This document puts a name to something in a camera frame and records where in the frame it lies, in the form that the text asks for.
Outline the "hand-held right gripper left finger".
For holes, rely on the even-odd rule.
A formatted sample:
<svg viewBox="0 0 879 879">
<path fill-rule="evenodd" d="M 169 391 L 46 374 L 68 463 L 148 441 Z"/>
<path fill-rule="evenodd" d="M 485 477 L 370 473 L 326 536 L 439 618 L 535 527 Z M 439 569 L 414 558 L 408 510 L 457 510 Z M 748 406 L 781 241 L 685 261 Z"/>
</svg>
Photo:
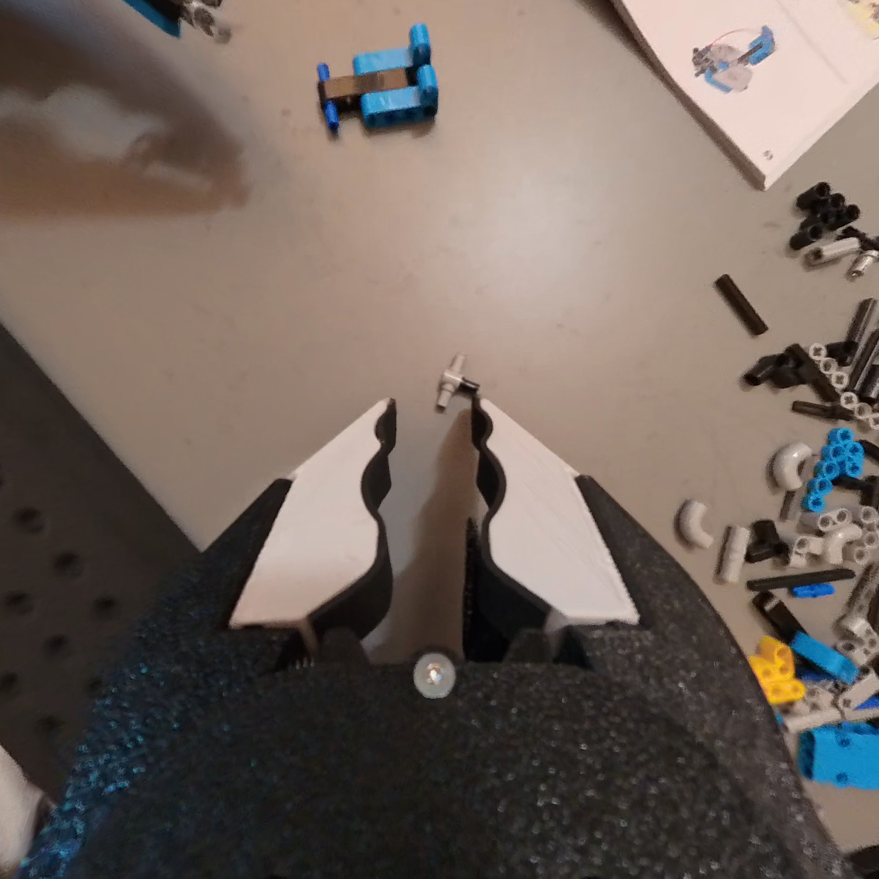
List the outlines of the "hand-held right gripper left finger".
<svg viewBox="0 0 879 879">
<path fill-rule="evenodd" d="M 363 640 L 390 609 L 380 505 L 390 492 L 396 402 L 379 400 L 297 467 L 230 615 L 231 629 L 298 629 Z"/>
</svg>

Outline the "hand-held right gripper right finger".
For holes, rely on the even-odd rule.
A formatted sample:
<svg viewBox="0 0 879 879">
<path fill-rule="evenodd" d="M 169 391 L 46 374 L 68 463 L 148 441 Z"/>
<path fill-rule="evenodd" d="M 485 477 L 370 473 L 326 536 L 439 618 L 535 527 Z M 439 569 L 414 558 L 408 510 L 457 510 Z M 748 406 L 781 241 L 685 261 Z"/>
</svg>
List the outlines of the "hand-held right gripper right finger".
<svg viewBox="0 0 879 879">
<path fill-rule="evenodd" d="M 485 397 L 470 431 L 484 511 L 467 524 L 467 659 L 501 660 L 522 633 L 555 647 L 575 627 L 640 624 L 577 470 Z"/>
</svg>

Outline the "grey connector with black pin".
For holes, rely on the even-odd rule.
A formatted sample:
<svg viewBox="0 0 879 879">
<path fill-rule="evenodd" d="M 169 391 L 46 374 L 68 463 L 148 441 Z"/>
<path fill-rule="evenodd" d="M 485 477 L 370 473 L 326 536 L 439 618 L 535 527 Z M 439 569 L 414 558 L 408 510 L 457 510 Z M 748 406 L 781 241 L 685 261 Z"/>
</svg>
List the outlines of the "grey connector with black pin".
<svg viewBox="0 0 879 879">
<path fill-rule="evenodd" d="M 456 353 L 449 365 L 443 371 L 439 384 L 435 403 L 437 411 L 444 412 L 456 395 L 477 396 L 480 384 L 467 379 L 464 375 L 467 356 L 464 353 Z"/>
</svg>

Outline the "blue grey brick assembly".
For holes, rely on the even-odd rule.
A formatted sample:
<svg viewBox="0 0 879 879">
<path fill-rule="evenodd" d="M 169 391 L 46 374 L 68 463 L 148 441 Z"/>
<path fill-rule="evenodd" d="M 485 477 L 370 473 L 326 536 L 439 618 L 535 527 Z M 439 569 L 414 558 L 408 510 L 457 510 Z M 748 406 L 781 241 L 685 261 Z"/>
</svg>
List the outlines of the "blue grey brick assembly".
<svg viewBox="0 0 879 879">
<path fill-rule="evenodd" d="M 218 15 L 222 1 L 124 1 L 123 3 L 155 27 L 175 38 L 180 38 L 183 25 L 188 25 L 222 45 L 229 43 L 232 37 L 231 29 Z"/>
</svg>

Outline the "grey desk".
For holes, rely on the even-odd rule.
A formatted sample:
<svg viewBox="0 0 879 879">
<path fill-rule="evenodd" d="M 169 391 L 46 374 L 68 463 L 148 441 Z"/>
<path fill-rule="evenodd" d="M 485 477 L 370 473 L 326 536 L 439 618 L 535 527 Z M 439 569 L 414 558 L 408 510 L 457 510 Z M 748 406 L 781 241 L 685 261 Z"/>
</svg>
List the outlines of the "grey desk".
<svg viewBox="0 0 879 879">
<path fill-rule="evenodd" d="M 282 837 L 426 842 L 439 824 L 510 843 L 524 875 L 700 841 L 835 848 L 793 741 L 746 658 L 765 632 L 719 548 L 685 547 L 685 500 L 729 525 L 775 516 L 767 463 L 827 425 L 754 362 L 836 341 L 866 292 L 789 258 L 792 202 L 877 179 L 877 116 L 780 192 L 697 133 L 621 23 L 586 2 L 230 2 L 231 41 L 165 36 L 123 2 L 2 2 L 2 328 L 199 551 L 126 633 L 95 702 L 111 781 L 146 783 L 111 829 L 139 857 L 187 787 L 206 811 L 245 777 Z M 426 24 L 431 123 L 330 136 L 316 67 L 403 47 Z M 480 521 L 470 409 L 435 408 L 456 353 L 582 478 L 638 625 L 463 648 L 467 524 Z M 380 505 L 393 592 L 360 640 L 231 629 L 306 459 L 396 402 Z M 53 799 L 60 805 L 72 765 Z"/>
</svg>

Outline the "pile of small brick parts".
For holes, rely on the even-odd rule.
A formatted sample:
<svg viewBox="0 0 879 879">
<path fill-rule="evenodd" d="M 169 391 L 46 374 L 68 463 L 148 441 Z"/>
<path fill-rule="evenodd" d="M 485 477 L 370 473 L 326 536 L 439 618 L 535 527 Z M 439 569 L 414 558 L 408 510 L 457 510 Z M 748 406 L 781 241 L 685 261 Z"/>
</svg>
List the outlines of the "pile of small brick parts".
<svg viewBox="0 0 879 879">
<path fill-rule="evenodd" d="M 716 569 L 745 583 L 763 623 L 746 658 L 807 781 L 877 792 L 877 296 L 841 339 L 791 343 L 741 376 L 747 390 L 809 391 L 790 411 L 827 425 L 770 456 L 778 514 L 726 527 Z"/>
</svg>

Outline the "white shirt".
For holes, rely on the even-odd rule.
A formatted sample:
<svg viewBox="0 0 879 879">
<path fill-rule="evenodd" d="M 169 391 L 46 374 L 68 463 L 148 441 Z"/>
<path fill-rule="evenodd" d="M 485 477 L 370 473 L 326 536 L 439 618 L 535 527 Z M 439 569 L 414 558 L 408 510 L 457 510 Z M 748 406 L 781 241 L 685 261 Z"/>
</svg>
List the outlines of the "white shirt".
<svg viewBox="0 0 879 879">
<path fill-rule="evenodd" d="M 1 748 L 1 872 L 10 875 L 25 858 L 54 802 L 31 783 L 12 756 Z"/>
</svg>

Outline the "blue beams black axle assembly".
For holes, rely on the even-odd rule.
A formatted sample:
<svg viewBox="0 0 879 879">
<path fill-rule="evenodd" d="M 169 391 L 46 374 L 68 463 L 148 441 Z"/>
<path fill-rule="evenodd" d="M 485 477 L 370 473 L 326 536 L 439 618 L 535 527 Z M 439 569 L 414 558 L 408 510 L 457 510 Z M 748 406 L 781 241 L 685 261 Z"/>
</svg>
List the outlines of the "blue beams black axle assembly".
<svg viewBox="0 0 879 879">
<path fill-rule="evenodd" d="M 379 130 L 431 123 L 439 110 L 432 42 L 423 23 L 410 28 L 403 47 L 355 55 L 349 75 L 333 76 L 325 63 L 317 65 L 316 74 L 318 102 L 332 137 L 349 115 L 358 116 L 368 130 Z"/>
</svg>

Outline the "open instruction booklet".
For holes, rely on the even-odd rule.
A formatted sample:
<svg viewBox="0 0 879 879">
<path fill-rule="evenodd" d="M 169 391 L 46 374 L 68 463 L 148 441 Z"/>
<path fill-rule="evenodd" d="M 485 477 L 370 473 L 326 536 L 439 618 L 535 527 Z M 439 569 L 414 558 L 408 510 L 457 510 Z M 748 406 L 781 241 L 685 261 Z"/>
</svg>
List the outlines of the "open instruction booklet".
<svg viewBox="0 0 879 879">
<path fill-rule="evenodd" d="M 878 83 L 876 1 L 614 1 L 657 71 L 765 191 Z"/>
</svg>

